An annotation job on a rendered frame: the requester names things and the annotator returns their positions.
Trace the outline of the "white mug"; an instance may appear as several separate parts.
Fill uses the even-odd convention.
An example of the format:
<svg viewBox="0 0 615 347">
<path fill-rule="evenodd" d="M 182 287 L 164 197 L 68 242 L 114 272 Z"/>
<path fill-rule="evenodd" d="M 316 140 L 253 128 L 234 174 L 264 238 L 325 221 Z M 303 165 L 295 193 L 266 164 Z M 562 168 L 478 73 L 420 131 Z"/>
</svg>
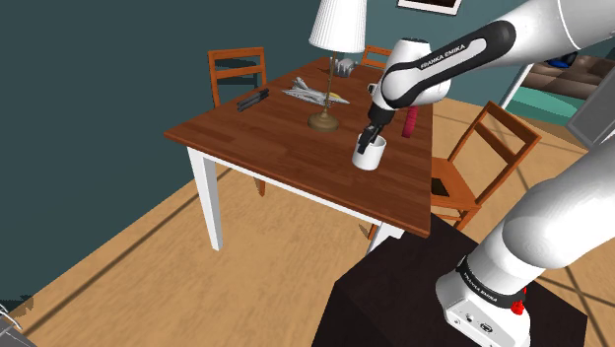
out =
<svg viewBox="0 0 615 347">
<path fill-rule="evenodd" d="M 370 143 L 364 153 L 359 152 L 360 144 L 356 143 L 355 151 L 352 157 L 352 163 L 355 167 L 364 171 L 375 170 L 382 158 L 383 151 L 386 146 L 386 140 L 378 135 L 373 143 Z"/>
</svg>

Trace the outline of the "red cylinder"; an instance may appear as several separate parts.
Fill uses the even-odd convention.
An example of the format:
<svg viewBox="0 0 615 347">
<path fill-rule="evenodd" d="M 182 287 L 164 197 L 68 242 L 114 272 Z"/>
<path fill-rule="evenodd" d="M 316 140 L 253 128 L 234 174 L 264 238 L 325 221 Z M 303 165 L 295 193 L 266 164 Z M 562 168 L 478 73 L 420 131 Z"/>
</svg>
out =
<svg viewBox="0 0 615 347">
<path fill-rule="evenodd" d="M 404 127 L 401 136 L 404 138 L 410 138 L 416 125 L 419 108 L 415 105 L 411 105 L 407 109 L 407 114 L 404 122 Z"/>
</svg>

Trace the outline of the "grey napkin holder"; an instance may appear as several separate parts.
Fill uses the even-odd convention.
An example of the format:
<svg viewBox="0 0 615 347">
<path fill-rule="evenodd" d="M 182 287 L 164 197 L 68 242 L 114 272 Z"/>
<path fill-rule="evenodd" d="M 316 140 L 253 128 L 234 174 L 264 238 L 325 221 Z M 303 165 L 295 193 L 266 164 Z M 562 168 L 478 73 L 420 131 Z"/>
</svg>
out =
<svg viewBox="0 0 615 347">
<path fill-rule="evenodd" d="M 336 59 L 333 72 L 338 77 L 348 78 L 356 65 L 357 63 L 350 58 Z"/>
</svg>

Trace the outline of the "orange wooden chair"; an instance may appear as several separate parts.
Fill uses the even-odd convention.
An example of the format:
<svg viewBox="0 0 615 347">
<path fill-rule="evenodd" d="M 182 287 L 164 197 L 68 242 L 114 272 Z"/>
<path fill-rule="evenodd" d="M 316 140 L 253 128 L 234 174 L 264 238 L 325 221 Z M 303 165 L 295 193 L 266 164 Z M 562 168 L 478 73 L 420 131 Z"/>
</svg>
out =
<svg viewBox="0 0 615 347">
<path fill-rule="evenodd" d="M 253 77 L 254 87 L 258 87 L 258 78 L 262 84 L 267 83 L 266 62 L 263 47 L 244 47 L 216 49 L 208 51 L 211 92 L 214 107 L 220 106 L 219 80 L 242 79 Z"/>
<path fill-rule="evenodd" d="M 461 231 L 541 136 L 492 102 L 446 99 L 433 106 L 432 121 L 432 177 L 444 187 L 432 195 L 432 211 Z"/>
<path fill-rule="evenodd" d="M 361 58 L 361 65 L 383 70 L 391 52 L 391 49 L 367 45 Z"/>
</svg>

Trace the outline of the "grey model airplane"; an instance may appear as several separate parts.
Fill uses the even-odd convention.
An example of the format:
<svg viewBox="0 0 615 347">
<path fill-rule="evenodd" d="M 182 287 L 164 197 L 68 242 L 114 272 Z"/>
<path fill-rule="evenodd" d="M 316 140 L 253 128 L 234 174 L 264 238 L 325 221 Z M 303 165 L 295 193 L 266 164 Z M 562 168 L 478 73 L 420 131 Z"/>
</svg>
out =
<svg viewBox="0 0 615 347">
<path fill-rule="evenodd" d="M 326 102 L 326 93 L 310 88 L 301 77 L 296 77 L 293 80 L 293 87 L 289 90 L 283 90 L 283 93 L 312 104 L 349 104 L 348 101 L 344 100 L 343 98 L 334 93 L 329 94 L 328 102 Z"/>
</svg>

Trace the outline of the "brown table with white legs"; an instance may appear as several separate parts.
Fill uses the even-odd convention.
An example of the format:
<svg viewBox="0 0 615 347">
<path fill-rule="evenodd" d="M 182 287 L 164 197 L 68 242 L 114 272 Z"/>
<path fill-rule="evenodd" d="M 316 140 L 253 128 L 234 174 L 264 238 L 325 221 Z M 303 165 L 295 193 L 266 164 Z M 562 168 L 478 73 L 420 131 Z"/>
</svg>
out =
<svg viewBox="0 0 615 347">
<path fill-rule="evenodd" d="M 411 137 L 401 135 L 406 113 L 384 127 L 386 146 L 373 171 L 356 168 L 351 158 L 368 123 L 372 99 L 367 85 L 380 71 L 357 67 L 348 78 L 335 77 L 334 91 L 345 99 L 332 114 L 334 132 L 308 127 L 318 105 L 285 95 L 296 77 L 315 89 L 327 84 L 327 58 L 318 58 L 266 84 L 269 96 L 239 112 L 235 102 L 215 107 L 166 131 L 186 147 L 212 247 L 223 246 L 216 166 L 223 165 L 376 225 L 370 247 L 408 232 L 422 238 L 431 224 L 433 108 L 423 105 Z"/>
</svg>

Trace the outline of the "white shade brass table lamp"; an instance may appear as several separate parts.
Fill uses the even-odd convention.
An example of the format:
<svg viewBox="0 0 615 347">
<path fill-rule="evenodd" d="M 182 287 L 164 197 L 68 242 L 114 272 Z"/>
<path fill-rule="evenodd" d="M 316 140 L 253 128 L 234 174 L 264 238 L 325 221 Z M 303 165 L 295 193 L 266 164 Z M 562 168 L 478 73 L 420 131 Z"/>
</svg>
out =
<svg viewBox="0 0 615 347">
<path fill-rule="evenodd" d="M 308 126 L 319 132 L 338 129 L 338 120 L 328 113 L 335 59 L 338 52 L 360 53 L 365 50 L 368 0 L 320 0 L 308 42 L 332 53 L 329 61 L 324 109 L 312 114 Z"/>
</svg>

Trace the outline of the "dark robot stand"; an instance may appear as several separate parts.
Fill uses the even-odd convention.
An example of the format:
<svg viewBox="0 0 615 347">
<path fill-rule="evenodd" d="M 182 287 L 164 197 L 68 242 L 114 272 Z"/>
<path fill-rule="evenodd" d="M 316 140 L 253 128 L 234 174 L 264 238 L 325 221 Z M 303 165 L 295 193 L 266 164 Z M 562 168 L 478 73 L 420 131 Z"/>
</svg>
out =
<svg viewBox="0 0 615 347">
<path fill-rule="evenodd" d="M 404 233 L 388 237 L 338 279 L 331 291 L 311 347 L 483 347 L 459 331 L 486 318 L 465 313 L 446 321 L 436 284 L 477 243 L 436 215 L 423 239 Z M 536 282 L 527 286 L 528 347 L 584 347 L 587 316 Z"/>
</svg>

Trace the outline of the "white bed with brown quilt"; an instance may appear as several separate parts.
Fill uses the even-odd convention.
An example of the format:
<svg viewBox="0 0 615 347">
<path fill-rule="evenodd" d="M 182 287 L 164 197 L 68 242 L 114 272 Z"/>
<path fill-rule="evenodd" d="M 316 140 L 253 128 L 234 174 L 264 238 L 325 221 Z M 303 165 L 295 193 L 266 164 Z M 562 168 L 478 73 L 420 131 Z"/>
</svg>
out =
<svg viewBox="0 0 615 347">
<path fill-rule="evenodd" d="M 565 125 L 615 67 L 615 60 L 578 55 L 568 68 L 534 64 L 505 110 L 517 116 Z"/>
</svg>

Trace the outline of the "white framed wall picture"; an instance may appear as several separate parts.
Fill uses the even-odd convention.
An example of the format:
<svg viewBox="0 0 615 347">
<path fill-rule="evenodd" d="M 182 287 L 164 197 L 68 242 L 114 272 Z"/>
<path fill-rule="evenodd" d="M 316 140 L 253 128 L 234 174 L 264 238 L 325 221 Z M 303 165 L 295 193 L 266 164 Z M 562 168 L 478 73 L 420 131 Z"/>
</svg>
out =
<svg viewBox="0 0 615 347">
<path fill-rule="evenodd" d="M 397 0 L 397 6 L 413 10 L 455 16 L 462 0 Z"/>
</svg>

